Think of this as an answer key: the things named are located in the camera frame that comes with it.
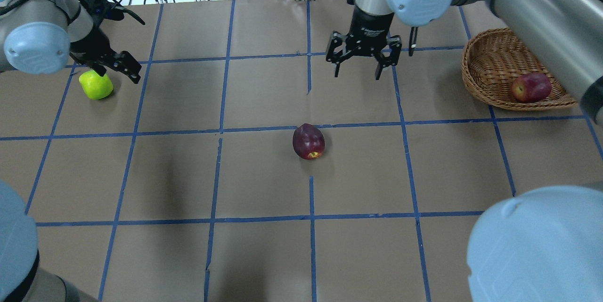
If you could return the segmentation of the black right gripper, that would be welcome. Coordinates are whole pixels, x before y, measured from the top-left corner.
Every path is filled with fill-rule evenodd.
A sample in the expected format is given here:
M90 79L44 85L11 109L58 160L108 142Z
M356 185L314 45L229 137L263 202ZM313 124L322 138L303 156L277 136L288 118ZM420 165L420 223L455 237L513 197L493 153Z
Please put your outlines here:
M401 53L400 36L388 38L394 13L371 15L363 10L353 10L349 31L333 31L326 49L326 61L334 64L334 77L340 74L341 63L351 57L374 57L377 60L375 80L383 69L397 65Z

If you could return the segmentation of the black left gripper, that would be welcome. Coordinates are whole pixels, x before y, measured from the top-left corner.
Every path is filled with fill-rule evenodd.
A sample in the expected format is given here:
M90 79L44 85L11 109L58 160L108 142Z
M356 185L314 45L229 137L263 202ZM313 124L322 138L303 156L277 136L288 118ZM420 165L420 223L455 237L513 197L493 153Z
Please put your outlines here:
M117 52L112 49L108 37L103 33L89 33L81 40L72 42L71 57L99 76L104 76L110 68L124 74L134 84L141 79L141 64L128 51Z

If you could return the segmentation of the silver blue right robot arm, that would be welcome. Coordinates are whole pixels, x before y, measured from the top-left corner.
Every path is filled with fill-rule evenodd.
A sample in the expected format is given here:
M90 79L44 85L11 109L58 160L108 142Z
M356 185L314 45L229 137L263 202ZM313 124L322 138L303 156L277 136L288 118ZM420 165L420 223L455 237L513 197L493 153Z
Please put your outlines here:
M374 57L398 62L392 18L409 27L438 19L450 6L478 0L351 0L348 34L330 36L326 59ZM602 124L602 1L483 0L498 18ZM537 188L488 208L470 233L466 262L474 302L600 302L602 184Z

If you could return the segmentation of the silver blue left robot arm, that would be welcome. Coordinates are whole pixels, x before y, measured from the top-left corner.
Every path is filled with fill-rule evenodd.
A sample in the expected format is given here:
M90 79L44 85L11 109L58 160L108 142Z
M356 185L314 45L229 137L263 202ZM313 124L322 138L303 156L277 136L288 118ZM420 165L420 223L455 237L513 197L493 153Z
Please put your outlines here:
M117 0L1 0L0 69L52 74L73 59L99 76L112 69L138 83L140 63L112 49L100 27L125 15L145 23Z

